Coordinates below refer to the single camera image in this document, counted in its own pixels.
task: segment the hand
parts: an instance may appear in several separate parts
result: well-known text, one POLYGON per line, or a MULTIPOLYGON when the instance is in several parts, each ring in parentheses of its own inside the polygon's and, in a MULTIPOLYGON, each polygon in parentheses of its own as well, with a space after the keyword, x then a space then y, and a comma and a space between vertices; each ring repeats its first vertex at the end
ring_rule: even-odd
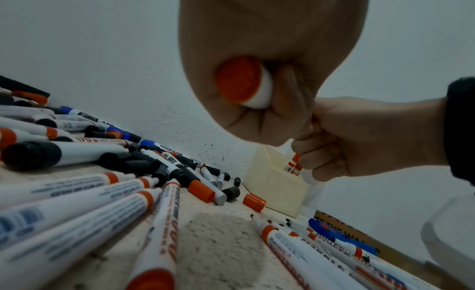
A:
POLYGON ((181 0, 180 52, 191 88, 222 127, 281 145, 311 131, 313 99, 359 38, 368 0, 181 0), (274 76, 272 105, 252 110, 219 95, 217 67, 252 55, 274 76))
POLYGON ((447 165, 446 99, 386 103, 317 98, 314 131, 292 143, 299 163, 322 182, 422 165, 447 165))

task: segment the pen holder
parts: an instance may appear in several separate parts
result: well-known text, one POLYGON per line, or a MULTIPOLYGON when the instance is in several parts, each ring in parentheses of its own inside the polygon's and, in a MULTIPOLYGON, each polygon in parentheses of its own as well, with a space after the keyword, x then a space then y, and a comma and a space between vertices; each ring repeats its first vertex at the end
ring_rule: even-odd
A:
POLYGON ((244 186, 264 199, 269 209, 297 217, 307 191, 312 186, 305 183, 301 176, 284 171, 288 160, 288 156, 270 147, 259 147, 244 186))

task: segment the desk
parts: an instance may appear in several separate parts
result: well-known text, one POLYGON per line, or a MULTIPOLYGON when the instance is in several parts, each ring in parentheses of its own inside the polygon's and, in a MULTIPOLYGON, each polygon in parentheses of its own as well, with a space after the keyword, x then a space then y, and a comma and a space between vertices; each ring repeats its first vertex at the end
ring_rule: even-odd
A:
MULTIPOLYGON (((31 173, 0 168, 2 185, 39 179, 106 172, 96 165, 65 166, 31 173)), ((231 186, 225 182, 223 188, 231 186)), ((242 204, 249 193, 231 203, 204 203, 182 188, 178 232, 176 289, 241 290, 302 289, 264 244, 250 220, 256 213, 242 204)), ((264 214, 285 221, 287 216, 264 208, 264 214)), ((149 229, 151 214, 84 257, 44 290, 123 290, 149 229)))

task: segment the dark sleeve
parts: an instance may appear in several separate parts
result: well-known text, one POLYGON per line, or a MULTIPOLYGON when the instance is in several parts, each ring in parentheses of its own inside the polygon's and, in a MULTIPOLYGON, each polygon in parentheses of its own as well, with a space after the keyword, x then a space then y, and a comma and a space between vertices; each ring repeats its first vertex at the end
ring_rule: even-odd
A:
POLYGON ((449 85, 444 120, 444 149, 453 176, 475 185, 475 78, 449 85))

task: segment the white wall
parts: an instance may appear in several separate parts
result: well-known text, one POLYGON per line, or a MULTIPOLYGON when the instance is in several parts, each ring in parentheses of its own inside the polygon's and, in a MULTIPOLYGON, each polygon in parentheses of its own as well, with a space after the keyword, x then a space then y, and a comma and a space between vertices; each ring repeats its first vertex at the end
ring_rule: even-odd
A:
MULTIPOLYGON (((413 101, 475 71, 475 0, 371 0, 363 36, 319 95, 413 101)), ((180 65, 178 0, 0 0, 0 74, 118 126, 245 173, 255 146, 219 128, 180 65)), ((319 208, 413 257, 419 230, 473 189, 447 168, 326 185, 319 208)))

